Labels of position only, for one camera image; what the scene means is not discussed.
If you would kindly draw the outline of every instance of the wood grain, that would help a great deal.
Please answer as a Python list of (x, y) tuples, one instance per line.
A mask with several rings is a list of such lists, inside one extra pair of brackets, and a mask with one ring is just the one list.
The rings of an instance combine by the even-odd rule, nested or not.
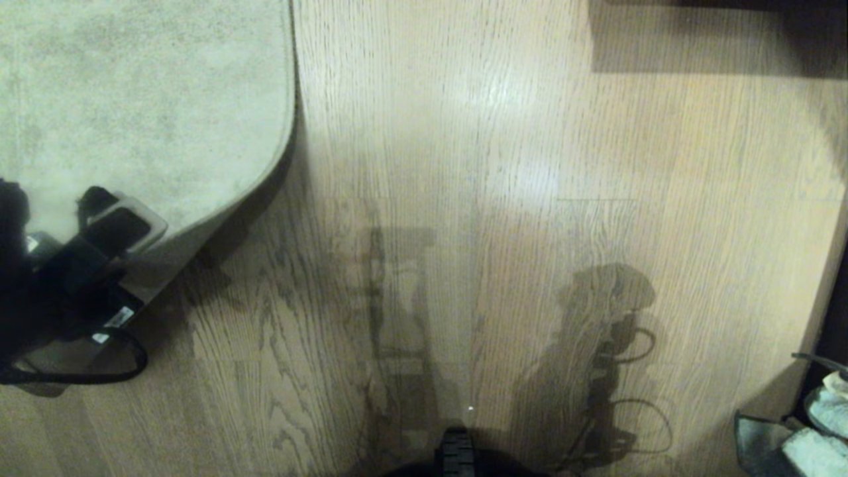
[(540, 471), (740, 474), (845, 240), (840, 72), (768, 12), (293, 12), (287, 166), (134, 325), (142, 377), (0, 392), (3, 473), (377, 475), (464, 423)]

